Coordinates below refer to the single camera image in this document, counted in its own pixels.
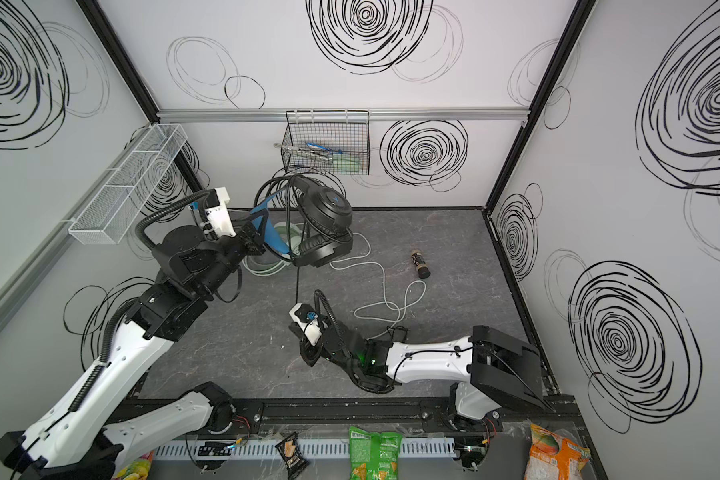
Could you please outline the mint green headphones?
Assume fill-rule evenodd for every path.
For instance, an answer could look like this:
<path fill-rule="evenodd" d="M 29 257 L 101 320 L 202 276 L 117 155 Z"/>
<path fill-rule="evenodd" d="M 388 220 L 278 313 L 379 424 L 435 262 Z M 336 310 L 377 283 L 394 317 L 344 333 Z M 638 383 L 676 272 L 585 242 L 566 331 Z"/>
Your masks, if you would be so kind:
<path fill-rule="evenodd" d="M 301 234 L 306 232 L 306 228 L 303 224 L 291 225 L 288 222 L 278 222 L 274 225 L 274 232 L 276 239 L 282 243 L 283 235 L 287 240 L 291 241 L 291 248 L 296 252 L 300 252 L 303 241 L 301 240 Z M 402 323 L 407 315 L 407 311 L 410 307 L 413 307 L 419 303 L 425 296 L 427 291 L 426 282 L 422 279 L 412 281 L 406 288 L 406 292 L 403 298 L 403 305 L 400 306 L 397 303 L 387 298 L 386 288 L 386 271 L 384 266 L 376 261 L 369 261 L 368 257 L 373 253 L 371 243 L 365 235 L 362 233 L 354 233 L 355 238 L 360 238 L 365 242 L 367 251 L 360 255 L 353 255 L 346 258 L 340 258 L 335 261 L 328 263 L 330 268 L 335 271 L 344 271 L 351 268 L 357 268 L 362 266 L 376 266 L 381 270 L 381 288 L 382 288 L 382 300 L 367 305 L 362 305 L 353 310 L 353 316 L 359 320 L 373 320 L 387 323 L 390 329 L 395 329 L 400 323 Z M 290 252 L 283 253 L 278 249 L 273 252 L 278 260 L 274 263 L 262 263 L 259 260 L 244 260 L 244 268 L 252 275 L 256 277 L 269 277 L 284 271 L 289 265 L 292 264 Z M 394 319 L 382 318 L 377 316 L 365 315 L 364 311 L 375 307 L 386 307 L 389 311 L 396 314 Z"/>

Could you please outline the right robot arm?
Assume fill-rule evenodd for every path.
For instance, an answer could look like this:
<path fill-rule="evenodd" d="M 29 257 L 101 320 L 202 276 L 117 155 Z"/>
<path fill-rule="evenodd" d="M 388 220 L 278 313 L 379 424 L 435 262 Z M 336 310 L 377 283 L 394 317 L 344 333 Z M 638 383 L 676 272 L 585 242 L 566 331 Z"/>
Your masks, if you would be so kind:
<path fill-rule="evenodd" d="M 411 382 L 442 380 L 455 384 L 451 410 L 464 419 L 481 420 L 499 408 L 553 410 L 544 399 L 540 352 L 524 341 L 488 326 L 440 343 L 366 339 L 338 320 L 322 291 L 313 300 L 289 311 L 302 360 L 310 366 L 331 362 L 365 392 L 381 395 Z"/>

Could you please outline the black blue headphones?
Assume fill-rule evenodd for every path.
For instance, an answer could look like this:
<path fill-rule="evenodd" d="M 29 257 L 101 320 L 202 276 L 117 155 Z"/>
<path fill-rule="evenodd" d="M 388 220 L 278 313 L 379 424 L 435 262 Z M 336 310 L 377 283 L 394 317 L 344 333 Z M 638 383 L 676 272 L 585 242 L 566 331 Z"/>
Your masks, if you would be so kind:
<path fill-rule="evenodd" d="M 283 236 L 280 243 L 269 220 L 268 205 L 283 195 L 283 208 L 287 217 L 297 212 L 303 220 L 306 232 L 300 252 L 291 248 L 291 241 Z M 322 267 L 351 252 L 353 235 L 351 224 L 353 210 L 344 195 L 303 174 L 288 174 L 267 180 L 259 187 L 250 211 L 250 220 L 265 234 L 266 249 L 290 252 L 296 268 Z"/>

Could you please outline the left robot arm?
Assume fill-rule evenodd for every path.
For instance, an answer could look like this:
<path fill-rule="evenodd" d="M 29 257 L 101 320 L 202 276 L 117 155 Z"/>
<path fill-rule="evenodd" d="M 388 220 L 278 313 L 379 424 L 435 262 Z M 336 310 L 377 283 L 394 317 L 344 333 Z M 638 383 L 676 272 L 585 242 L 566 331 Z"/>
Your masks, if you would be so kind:
<path fill-rule="evenodd" d="M 213 382 L 172 403 L 112 423 L 109 418 L 150 367 L 220 299 L 219 288 L 263 250 L 263 229 L 235 231 L 225 188 L 202 190 L 137 223 L 137 238 L 162 278 L 125 300 L 106 323 L 100 354 L 41 419 L 0 438 L 14 479 L 110 479 L 131 461 L 189 432 L 226 433 L 239 417 Z"/>

